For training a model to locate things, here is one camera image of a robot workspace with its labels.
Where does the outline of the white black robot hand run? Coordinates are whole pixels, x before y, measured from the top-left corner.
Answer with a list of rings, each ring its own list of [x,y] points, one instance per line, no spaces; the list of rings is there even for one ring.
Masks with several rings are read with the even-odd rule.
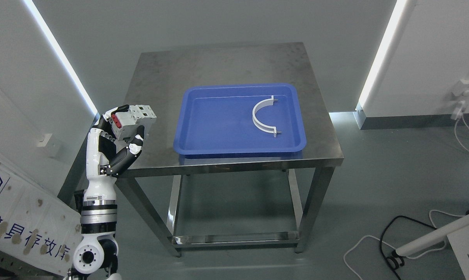
[[[116,140],[110,123],[112,108],[100,115],[87,135],[86,177],[89,186],[84,200],[117,200],[113,185],[140,156],[144,138],[129,142]]]

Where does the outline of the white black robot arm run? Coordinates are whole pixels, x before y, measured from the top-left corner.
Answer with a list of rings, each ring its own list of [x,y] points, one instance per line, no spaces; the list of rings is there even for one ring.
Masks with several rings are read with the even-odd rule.
[[[74,250],[73,264],[65,279],[86,280],[103,269],[108,280],[121,280],[121,274],[117,273],[119,247],[115,240],[117,204],[115,200],[85,201],[83,196],[83,190],[74,193],[82,240]]]

